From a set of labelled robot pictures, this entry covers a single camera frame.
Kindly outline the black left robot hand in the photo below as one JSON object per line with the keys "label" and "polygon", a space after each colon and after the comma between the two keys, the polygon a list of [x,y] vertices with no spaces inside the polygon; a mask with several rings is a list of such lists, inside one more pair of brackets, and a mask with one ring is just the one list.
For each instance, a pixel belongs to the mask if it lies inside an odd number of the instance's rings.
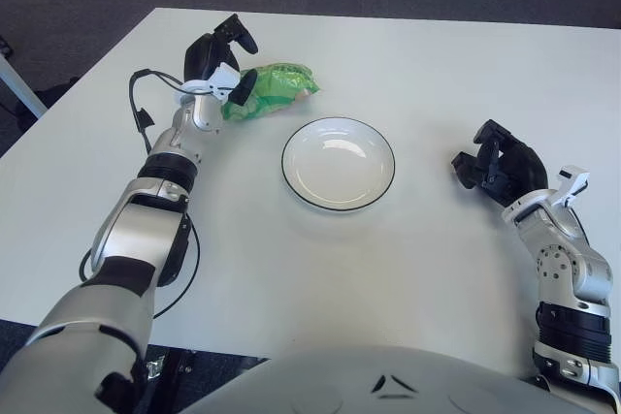
{"label": "black left robot hand", "polygon": [[238,43],[247,53],[258,52],[258,46],[238,15],[232,14],[216,26],[212,33],[204,34],[187,48],[184,57],[184,80],[207,80],[221,64],[239,72],[239,63],[229,46],[231,42]]}

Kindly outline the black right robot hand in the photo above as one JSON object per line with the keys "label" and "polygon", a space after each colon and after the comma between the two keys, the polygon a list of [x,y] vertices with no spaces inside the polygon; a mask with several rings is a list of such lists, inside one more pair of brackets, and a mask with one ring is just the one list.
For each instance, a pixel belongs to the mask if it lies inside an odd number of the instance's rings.
{"label": "black right robot hand", "polygon": [[542,209],[566,234],[577,233],[581,223],[572,204],[588,187],[589,172],[564,166],[558,174],[560,186],[551,189],[545,166],[535,151],[492,119],[477,130],[474,143],[477,154],[460,152],[451,161],[465,188],[477,187],[500,204],[507,223],[517,224]]}

